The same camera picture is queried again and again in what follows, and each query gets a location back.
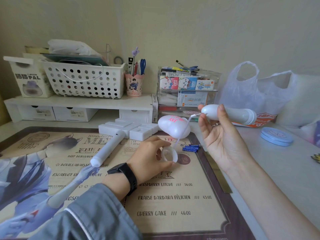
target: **blue scissors handle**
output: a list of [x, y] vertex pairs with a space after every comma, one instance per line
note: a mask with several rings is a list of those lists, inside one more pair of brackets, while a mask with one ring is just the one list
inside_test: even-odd
[[140, 60], [140, 70], [141, 70], [141, 75], [144, 74], [144, 69], [146, 68], [146, 59], [141, 59]]

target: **tin lid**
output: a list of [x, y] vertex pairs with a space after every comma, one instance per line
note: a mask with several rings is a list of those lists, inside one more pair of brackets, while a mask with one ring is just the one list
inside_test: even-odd
[[294, 141], [294, 138], [288, 133], [279, 129], [271, 128], [271, 127], [262, 128], [261, 133], [264, 134], [266, 137], [276, 141], [281, 141], [285, 143], [292, 143]]

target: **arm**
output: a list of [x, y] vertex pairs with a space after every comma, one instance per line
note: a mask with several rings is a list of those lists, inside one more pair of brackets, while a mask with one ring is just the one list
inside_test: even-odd
[[[127, 164], [135, 174], [138, 184], [174, 162], [159, 162], [160, 147], [169, 146], [157, 136], [142, 142]], [[119, 200], [130, 191], [130, 184], [122, 173], [108, 174], [102, 184], [96, 184], [71, 203], [63, 212], [30, 238], [35, 239], [109, 239], [141, 240], [142, 234], [127, 214]]]
[[320, 239], [319, 230], [251, 156], [223, 105], [218, 107], [217, 114], [221, 125], [214, 128], [211, 125], [217, 121], [208, 121], [204, 114], [199, 118], [208, 152], [230, 177], [266, 236], [272, 240]]

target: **pen holder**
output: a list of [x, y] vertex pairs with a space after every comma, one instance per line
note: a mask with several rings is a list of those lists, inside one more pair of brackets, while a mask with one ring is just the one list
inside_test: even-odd
[[143, 75], [125, 74], [125, 82], [127, 84], [127, 95], [129, 97], [140, 97], [142, 95]]

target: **battery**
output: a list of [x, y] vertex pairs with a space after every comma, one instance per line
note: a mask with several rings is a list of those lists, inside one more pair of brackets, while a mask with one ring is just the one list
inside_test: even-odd
[[199, 150], [199, 147], [195, 147], [195, 146], [187, 146], [187, 145], [185, 145], [183, 148], [192, 149], [192, 150], [194, 150], [194, 149]]
[[189, 148], [182, 148], [182, 151], [186, 151], [186, 152], [197, 152], [197, 149], [189, 149]]

